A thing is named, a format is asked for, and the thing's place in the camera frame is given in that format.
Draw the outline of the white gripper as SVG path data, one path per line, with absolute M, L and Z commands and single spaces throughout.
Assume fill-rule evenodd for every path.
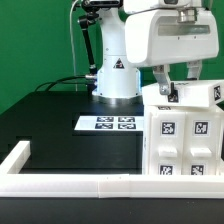
M 187 78 L 198 80 L 201 60 L 214 58 L 219 51 L 215 17 L 203 9 L 197 11 L 196 22 L 188 23 L 178 22 L 176 10 L 131 15 L 125 23 L 125 44 L 132 65 L 154 66 L 153 75 L 161 95 L 171 93 L 170 66 L 164 64 L 188 62 Z

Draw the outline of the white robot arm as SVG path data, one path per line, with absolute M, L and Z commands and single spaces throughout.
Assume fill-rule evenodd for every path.
M 109 101 L 141 96 L 140 70 L 151 67 L 162 95 L 174 97 L 169 66 L 188 64 L 197 79 L 202 61 L 219 51 L 217 24 L 201 0 L 90 0 L 100 17 L 103 65 L 94 95 Z

